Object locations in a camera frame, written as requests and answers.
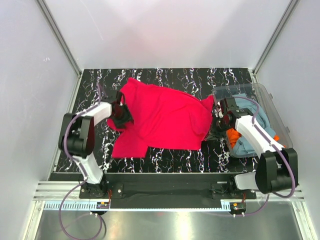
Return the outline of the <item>pink red t shirt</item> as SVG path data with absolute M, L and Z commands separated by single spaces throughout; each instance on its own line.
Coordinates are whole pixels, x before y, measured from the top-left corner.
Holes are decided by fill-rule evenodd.
M 114 159 L 144 158 L 148 148 L 192 150 L 201 148 L 213 120 L 212 95 L 198 99 L 176 89 L 145 84 L 129 78 L 120 90 L 133 122 L 124 129 L 112 119 L 107 125 L 119 131 L 111 156 Z

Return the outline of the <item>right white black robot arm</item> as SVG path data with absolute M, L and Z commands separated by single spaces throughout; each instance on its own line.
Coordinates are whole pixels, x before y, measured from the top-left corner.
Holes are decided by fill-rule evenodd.
M 220 113 L 211 125 L 214 134 L 234 129 L 253 147 L 258 157 L 254 172 L 240 173 L 227 185 L 228 195 L 239 198 L 245 190 L 260 191 L 288 199 L 298 185 L 298 154 L 293 148 L 285 148 L 271 137 L 258 123 L 257 111 L 240 108 L 237 97 L 221 99 L 216 106 Z

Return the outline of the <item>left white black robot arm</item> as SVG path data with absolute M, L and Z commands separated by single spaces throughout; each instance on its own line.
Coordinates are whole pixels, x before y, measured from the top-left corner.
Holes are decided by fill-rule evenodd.
M 111 120 L 116 128 L 124 129 L 133 117 L 125 103 L 125 95 L 113 90 L 110 95 L 98 96 L 98 102 L 79 113 L 66 113 L 62 119 L 58 148 L 75 162 L 83 175 L 82 186 L 97 198 L 108 193 L 108 183 L 93 153 L 95 126 Z

